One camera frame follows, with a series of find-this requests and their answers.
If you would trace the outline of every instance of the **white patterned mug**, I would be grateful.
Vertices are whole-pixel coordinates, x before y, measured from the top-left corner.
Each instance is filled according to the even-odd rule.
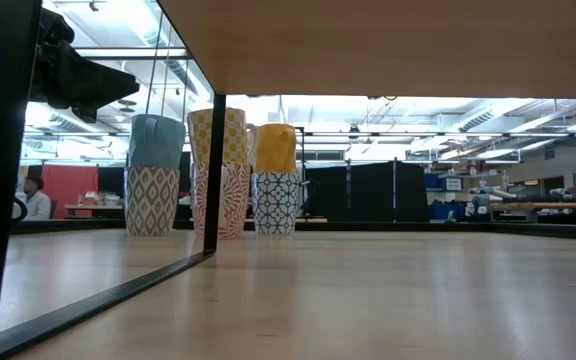
[[[175,222],[179,170],[134,166],[124,170],[126,229],[133,236],[167,236]]]
[[[208,163],[193,163],[190,180],[195,236],[203,239],[206,224],[206,200],[208,199]],[[222,165],[217,232],[220,240],[239,239],[243,236],[249,183],[250,165],[238,163]]]
[[[291,235],[299,204],[299,176],[263,172],[252,176],[255,230],[261,235]]]

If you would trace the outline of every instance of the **mug handle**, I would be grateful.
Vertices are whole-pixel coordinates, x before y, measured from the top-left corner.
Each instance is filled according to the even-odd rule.
[[[250,130],[252,134],[252,144],[248,144],[248,162],[252,165],[253,169],[257,162],[257,146],[259,146],[259,129],[253,124],[246,124],[246,130]]]
[[[155,142],[155,131],[157,131],[157,120],[153,118],[146,119],[146,131],[144,134],[144,141],[146,143],[146,158],[144,165],[155,165],[152,158],[152,144]]]

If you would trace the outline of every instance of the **ceiling duct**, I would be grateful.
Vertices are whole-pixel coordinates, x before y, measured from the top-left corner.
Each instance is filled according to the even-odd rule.
[[[152,8],[145,0],[115,0],[114,5],[127,15],[125,18],[128,20],[130,27],[144,43],[159,49],[168,47],[170,39],[168,39],[167,34],[164,34],[163,27],[159,26],[159,19],[155,19]],[[195,95],[199,95],[197,87],[192,83],[190,74],[186,74],[187,69],[184,62],[166,59],[161,61],[166,64],[168,69],[175,74],[188,90]]]

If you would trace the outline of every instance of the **yellow patterned mug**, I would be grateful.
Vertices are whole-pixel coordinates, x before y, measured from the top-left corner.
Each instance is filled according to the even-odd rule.
[[[188,129],[193,160],[195,162],[209,162],[212,109],[190,112],[188,114]],[[250,130],[252,134],[251,141],[248,141],[247,130]],[[257,148],[257,142],[257,127],[252,124],[246,124],[246,112],[240,109],[226,108],[222,161],[225,163],[251,164],[254,149]]]

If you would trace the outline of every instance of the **yellow mug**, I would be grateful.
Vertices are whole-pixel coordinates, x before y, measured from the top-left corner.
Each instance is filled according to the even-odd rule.
[[[259,127],[259,145],[253,166],[256,173],[297,171],[295,152],[297,135],[295,127],[284,124],[267,124]]]
[[[248,140],[247,130],[251,132],[251,141]],[[209,162],[212,109],[188,113],[188,134],[194,162]],[[223,162],[252,164],[258,138],[257,127],[246,124],[245,111],[226,108]]]

